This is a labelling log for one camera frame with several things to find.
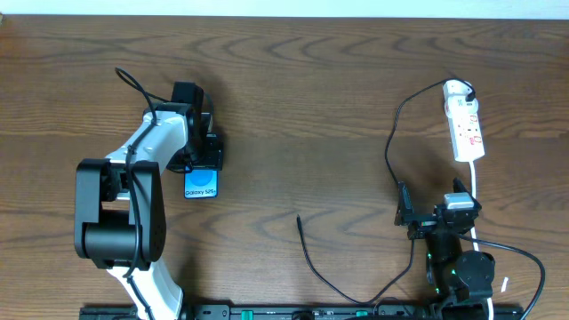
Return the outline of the blue Samsung Galaxy smartphone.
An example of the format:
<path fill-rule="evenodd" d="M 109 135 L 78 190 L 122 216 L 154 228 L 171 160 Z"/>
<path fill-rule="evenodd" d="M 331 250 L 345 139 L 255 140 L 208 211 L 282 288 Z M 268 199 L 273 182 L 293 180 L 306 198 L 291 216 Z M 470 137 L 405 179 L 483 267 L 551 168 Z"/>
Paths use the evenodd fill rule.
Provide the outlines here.
<path fill-rule="evenodd" d="M 194 170 L 184 174 L 186 199 L 213 198 L 218 195 L 219 174 L 214 170 Z"/>

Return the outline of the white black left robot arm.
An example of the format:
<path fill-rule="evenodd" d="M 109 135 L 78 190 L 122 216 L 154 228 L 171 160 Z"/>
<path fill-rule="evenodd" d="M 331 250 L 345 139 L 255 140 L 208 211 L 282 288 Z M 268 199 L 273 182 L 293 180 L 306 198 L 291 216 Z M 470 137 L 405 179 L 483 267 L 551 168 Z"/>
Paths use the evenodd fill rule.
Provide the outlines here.
<path fill-rule="evenodd" d="M 132 305 L 85 306 L 82 319 L 191 319 L 194 310 L 163 258 L 166 217 L 162 175 L 181 174 L 183 196 L 219 194 L 223 144 L 213 112 L 196 103 L 158 103 L 116 151 L 76 168 L 74 246 L 107 271 Z"/>

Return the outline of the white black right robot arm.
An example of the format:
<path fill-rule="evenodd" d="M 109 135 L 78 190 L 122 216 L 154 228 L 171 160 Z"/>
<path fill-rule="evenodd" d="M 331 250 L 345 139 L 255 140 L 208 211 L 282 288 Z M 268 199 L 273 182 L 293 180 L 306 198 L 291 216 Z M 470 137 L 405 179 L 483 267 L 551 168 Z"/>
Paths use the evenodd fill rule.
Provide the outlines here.
<path fill-rule="evenodd" d="M 495 260 L 489 253 L 461 246 L 461 237 L 475 227 L 481 204 L 454 179 L 453 192 L 445 194 L 431 214 L 417 213 L 405 183 L 398 182 L 397 188 L 395 224 L 407 228 L 409 240 L 423 240 L 427 246 L 427 278 L 437 292 L 429 306 L 433 317 L 494 319 Z"/>

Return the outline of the white USB charger plug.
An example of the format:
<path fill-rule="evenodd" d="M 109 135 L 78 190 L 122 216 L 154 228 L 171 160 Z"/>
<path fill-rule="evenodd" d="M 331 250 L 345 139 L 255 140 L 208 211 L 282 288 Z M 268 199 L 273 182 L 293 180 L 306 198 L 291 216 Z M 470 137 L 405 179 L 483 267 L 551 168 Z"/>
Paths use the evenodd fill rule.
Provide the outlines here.
<path fill-rule="evenodd" d="M 455 95 L 468 97 L 473 92 L 473 89 L 471 88 L 470 83 L 454 79 L 448 80 L 444 83 L 443 92 L 445 100 L 448 100 L 450 97 Z"/>

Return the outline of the white power strip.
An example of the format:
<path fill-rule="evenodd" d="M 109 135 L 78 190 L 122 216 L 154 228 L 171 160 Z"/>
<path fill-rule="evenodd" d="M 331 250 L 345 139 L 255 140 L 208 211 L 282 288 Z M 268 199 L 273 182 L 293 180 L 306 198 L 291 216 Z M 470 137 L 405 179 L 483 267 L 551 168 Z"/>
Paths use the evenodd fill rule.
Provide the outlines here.
<path fill-rule="evenodd" d="M 485 155 L 478 111 L 478 101 L 466 101 L 466 96 L 452 95 L 445 101 L 454 160 L 474 162 Z"/>

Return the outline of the white paper scrap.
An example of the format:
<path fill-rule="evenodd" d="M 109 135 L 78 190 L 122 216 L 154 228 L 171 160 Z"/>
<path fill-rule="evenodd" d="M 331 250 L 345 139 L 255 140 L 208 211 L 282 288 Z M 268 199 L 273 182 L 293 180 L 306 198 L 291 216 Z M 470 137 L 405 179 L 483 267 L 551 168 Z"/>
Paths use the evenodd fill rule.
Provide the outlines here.
<path fill-rule="evenodd" d="M 505 291 L 507 290 L 508 281 L 509 281 L 509 278 L 505 276 L 505 277 L 503 278 L 503 281 L 502 281 L 502 284 L 501 284 L 501 292 L 505 292 Z"/>

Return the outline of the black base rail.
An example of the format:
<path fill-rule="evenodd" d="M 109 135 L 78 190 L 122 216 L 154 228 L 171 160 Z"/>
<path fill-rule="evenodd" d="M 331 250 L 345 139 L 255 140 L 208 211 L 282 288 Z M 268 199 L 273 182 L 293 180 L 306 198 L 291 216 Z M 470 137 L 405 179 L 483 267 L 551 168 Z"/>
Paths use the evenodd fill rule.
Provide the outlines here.
<path fill-rule="evenodd" d="M 521 319 L 524 311 L 513 305 L 494 305 L 493 319 Z M 80 320 L 142 319 L 136 307 L 84 307 L 79 311 Z M 395 302 L 377 308 L 363 307 L 231 307 L 228 305 L 195 305 L 182 307 L 178 319 L 187 320 L 341 320 L 341 319 L 488 319 L 480 306 L 447 307 L 441 317 L 430 313 L 429 308 L 396 305 Z"/>

